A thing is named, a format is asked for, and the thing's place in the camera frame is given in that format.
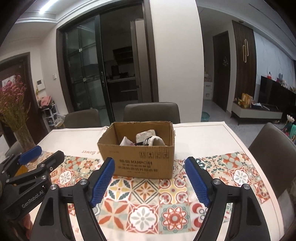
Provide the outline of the person left hand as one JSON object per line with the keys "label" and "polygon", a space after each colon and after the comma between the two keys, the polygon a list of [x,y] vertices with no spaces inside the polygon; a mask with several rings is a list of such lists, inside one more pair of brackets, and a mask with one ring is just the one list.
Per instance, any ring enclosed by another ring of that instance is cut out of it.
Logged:
{"label": "person left hand", "polygon": [[15,230],[15,234],[18,238],[21,238],[21,235],[25,235],[27,240],[30,240],[33,223],[31,221],[31,216],[28,213],[17,225],[19,230]]}

